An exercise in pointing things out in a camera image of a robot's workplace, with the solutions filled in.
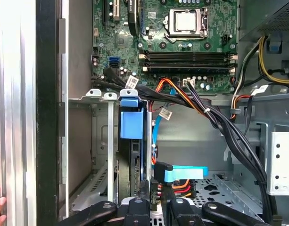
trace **screw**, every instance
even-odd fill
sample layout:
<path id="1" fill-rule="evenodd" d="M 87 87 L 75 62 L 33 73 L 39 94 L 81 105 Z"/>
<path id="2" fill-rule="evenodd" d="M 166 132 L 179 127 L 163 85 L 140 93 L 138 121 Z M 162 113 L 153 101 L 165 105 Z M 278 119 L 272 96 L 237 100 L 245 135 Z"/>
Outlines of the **screw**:
<path id="1" fill-rule="evenodd" d="M 215 204 L 210 203 L 208 204 L 208 207 L 211 208 L 212 210 L 215 210 L 216 208 L 218 208 Z"/>
<path id="2" fill-rule="evenodd" d="M 142 48 L 143 44 L 142 43 L 138 43 L 138 48 Z"/>

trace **perforated metal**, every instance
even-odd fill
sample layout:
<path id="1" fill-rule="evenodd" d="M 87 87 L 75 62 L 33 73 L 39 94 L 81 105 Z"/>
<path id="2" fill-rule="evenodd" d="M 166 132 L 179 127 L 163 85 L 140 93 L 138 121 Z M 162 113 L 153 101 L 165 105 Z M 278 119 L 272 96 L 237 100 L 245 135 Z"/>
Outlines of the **perforated metal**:
<path id="1" fill-rule="evenodd" d="M 98 185 L 102 182 L 102 180 L 105 178 L 107 174 L 107 169 L 101 174 L 101 176 L 98 178 L 97 182 L 94 184 L 94 186 L 91 189 L 91 192 L 95 191 Z"/>
<path id="2" fill-rule="evenodd" d="M 289 4 L 274 14 L 258 31 L 289 32 Z"/>

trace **cpu socket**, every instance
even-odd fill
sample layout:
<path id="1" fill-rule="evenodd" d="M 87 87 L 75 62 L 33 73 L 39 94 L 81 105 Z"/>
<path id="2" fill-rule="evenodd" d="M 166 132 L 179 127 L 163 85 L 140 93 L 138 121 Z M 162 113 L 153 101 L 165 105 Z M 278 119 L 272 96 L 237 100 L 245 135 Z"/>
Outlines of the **cpu socket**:
<path id="1" fill-rule="evenodd" d="M 205 39 L 208 35 L 208 10 L 175 8 L 169 11 L 163 24 L 166 37 L 177 39 Z"/>

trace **cable label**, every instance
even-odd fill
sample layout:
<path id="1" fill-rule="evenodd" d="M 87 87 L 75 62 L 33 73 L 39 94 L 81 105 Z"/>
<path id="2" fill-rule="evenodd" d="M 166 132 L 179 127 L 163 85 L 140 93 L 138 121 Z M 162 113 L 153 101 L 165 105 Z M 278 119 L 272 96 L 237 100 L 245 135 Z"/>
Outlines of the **cable label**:
<path id="1" fill-rule="evenodd" d="M 255 96 L 258 93 L 264 93 L 266 91 L 266 89 L 268 88 L 269 85 L 263 85 L 261 86 L 259 89 L 254 90 L 251 95 Z"/>
<path id="2" fill-rule="evenodd" d="M 165 108 L 161 108 L 161 111 L 160 111 L 159 115 L 160 115 L 162 118 L 164 118 L 164 119 L 166 119 L 166 120 L 169 120 L 169 119 L 171 118 L 171 116 L 172 116 L 172 112 L 171 112 L 171 111 L 168 111 L 168 110 L 165 109 Z"/>
<path id="3" fill-rule="evenodd" d="M 135 78 L 134 76 L 130 75 L 129 79 L 126 82 L 125 88 L 126 89 L 135 89 L 139 79 Z"/>

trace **motherboard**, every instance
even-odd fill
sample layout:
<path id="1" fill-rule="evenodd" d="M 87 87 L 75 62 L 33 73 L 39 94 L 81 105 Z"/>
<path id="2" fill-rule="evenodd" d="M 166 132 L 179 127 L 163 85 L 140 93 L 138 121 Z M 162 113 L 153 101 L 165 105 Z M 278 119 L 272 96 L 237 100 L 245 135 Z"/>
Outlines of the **motherboard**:
<path id="1" fill-rule="evenodd" d="M 231 93 L 236 30 L 237 0 L 94 0 L 93 76 L 107 79 L 112 67 L 152 89 L 169 78 L 198 93 Z"/>

